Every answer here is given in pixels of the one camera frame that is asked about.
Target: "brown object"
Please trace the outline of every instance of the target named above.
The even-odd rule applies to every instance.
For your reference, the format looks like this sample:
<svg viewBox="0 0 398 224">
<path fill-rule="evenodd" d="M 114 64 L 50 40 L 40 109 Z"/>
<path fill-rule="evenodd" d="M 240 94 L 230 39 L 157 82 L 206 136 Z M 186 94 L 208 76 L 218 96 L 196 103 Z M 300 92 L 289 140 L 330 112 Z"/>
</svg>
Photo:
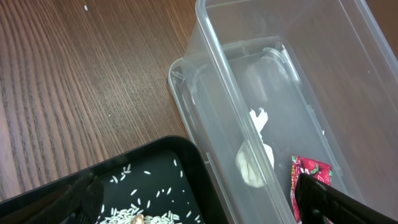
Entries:
<svg viewBox="0 0 398 224">
<path fill-rule="evenodd" d="M 187 46 L 194 5 L 1 1 L 0 201 L 187 136 L 167 72 Z"/>
<path fill-rule="evenodd" d="M 0 200 L 161 136 L 186 136 L 166 79 L 188 44 L 195 1 L 1 1 Z M 398 53 L 396 2 L 368 0 Z M 327 27 L 337 22 L 326 11 L 312 21 L 324 35 L 335 35 Z M 291 34 L 299 39 L 302 32 Z M 330 46 L 319 49 L 355 63 L 355 51 Z M 329 66 L 313 47 L 296 53 L 308 59 L 303 68 L 319 65 L 309 82 L 347 162 L 355 164 L 363 196 L 398 219 L 398 172 L 385 174 L 398 169 L 397 81 L 367 75 L 364 65 L 361 77 Z M 330 69 L 319 76 L 322 65 Z"/>
<path fill-rule="evenodd" d="M 144 215 L 136 215 L 130 222 L 130 224 L 144 224 Z"/>
</svg>

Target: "red wrapper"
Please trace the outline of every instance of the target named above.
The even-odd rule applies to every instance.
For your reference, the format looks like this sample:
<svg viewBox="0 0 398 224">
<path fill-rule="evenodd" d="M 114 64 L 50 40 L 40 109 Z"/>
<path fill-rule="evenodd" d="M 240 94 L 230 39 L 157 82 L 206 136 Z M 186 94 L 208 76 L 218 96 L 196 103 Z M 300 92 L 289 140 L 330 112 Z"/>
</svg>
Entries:
<svg viewBox="0 0 398 224">
<path fill-rule="evenodd" d="M 327 185 L 331 184 L 331 177 L 333 175 L 331 165 L 302 156 L 292 156 L 292 189 L 290 191 L 290 198 L 292 199 L 294 218 L 297 223 L 301 223 L 301 218 L 294 191 L 297 179 L 301 173 L 310 174 Z"/>
</svg>

